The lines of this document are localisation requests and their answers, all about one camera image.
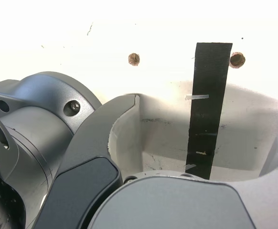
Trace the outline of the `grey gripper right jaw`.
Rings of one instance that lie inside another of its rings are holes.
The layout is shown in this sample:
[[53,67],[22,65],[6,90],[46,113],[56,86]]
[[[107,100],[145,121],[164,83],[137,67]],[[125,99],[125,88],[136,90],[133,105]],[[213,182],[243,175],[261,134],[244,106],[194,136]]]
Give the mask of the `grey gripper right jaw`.
[[[278,149],[278,137],[274,143]],[[219,182],[150,176],[111,194],[90,229],[278,229],[278,166],[255,179]]]

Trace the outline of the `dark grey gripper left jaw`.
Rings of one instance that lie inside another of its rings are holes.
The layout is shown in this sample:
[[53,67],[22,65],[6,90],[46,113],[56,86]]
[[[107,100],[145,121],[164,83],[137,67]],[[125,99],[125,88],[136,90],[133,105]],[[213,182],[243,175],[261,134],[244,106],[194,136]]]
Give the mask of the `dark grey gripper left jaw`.
[[102,202],[123,184],[120,169],[109,153],[109,135],[114,123],[138,100],[135,94],[116,97],[80,125],[33,228],[88,228]]

